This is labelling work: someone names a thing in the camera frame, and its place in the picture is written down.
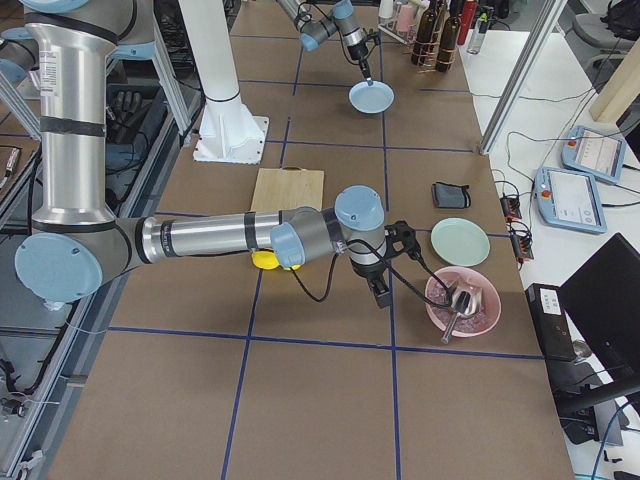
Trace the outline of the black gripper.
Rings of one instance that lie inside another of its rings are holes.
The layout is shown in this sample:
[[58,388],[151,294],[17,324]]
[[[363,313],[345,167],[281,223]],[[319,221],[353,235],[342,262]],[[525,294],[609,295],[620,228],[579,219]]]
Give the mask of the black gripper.
[[384,278],[387,267],[382,263],[362,265],[353,264],[354,272],[365,279],[378,307],[389,307],[392,293]]
[[349,55],[353,61],[358,61],[358,65],[364,80],[372,83],[372,75],[368,61],[369,49],[365,43],[358,43],[349,46]]

